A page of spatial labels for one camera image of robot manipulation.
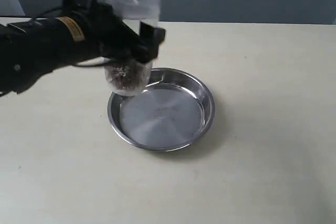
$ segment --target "metal pan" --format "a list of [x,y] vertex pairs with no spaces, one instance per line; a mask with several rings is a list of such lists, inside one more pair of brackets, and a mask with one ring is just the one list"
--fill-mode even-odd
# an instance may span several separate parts
[[215,103],[196,77],[176,69],[154,68],[149,85],[134,97],[112,94],[108,116],[126,142],[156,152],[191,145],[210,128]]

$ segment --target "table surface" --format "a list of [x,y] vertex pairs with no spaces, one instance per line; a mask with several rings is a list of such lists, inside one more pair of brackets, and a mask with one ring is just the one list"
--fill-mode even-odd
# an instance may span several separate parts
[[56,71],[1,98],[0,223],[336,223],[336,26],[161,25],[155,65],[209,87],[210,131],[140,150],[102,70]]

